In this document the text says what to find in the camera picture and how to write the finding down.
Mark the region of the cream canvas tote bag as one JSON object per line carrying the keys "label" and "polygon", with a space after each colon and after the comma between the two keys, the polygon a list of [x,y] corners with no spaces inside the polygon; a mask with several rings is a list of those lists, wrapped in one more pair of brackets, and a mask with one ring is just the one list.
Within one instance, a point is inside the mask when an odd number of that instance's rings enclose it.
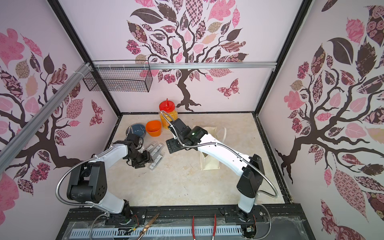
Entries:
{"label": "cream canvas tote bag", "polygon": [[[224,143],[227,136],[225,127],[204,127],[215,139]],[[211,155],[200,152],[200,167],[201,171],[219,170],[220,162]]]}

